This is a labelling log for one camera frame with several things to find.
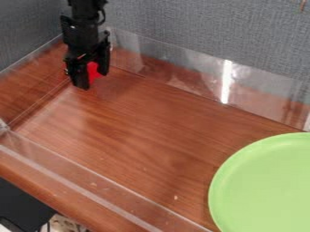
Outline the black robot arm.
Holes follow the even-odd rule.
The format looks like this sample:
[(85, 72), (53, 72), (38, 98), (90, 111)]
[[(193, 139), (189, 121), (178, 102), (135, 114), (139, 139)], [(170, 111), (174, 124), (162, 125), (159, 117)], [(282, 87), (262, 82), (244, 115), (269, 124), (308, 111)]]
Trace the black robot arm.
[(66, 74), (75, 87), (89, 90), (97, 78), (110, 72), (110, 31), (99, 37), (99, 27), (106, 23), (107, 0), (69, 0), (71, 16), (61, 16)]

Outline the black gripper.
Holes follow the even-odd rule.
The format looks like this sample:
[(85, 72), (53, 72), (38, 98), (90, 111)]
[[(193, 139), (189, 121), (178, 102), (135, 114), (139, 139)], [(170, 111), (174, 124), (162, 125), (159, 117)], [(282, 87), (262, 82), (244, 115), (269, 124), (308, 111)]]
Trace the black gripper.
[(98, 63), (97, 71), (102, 75), (110, 72), (110, 32), (99, 39), (98, 23), (93, 20), (75, 20), (61, 17), (63, 42), (69, 45), (65, 62), (69, 68), (71, 83), (75, 87), (89, 90), (90, 79), (87, 64)]

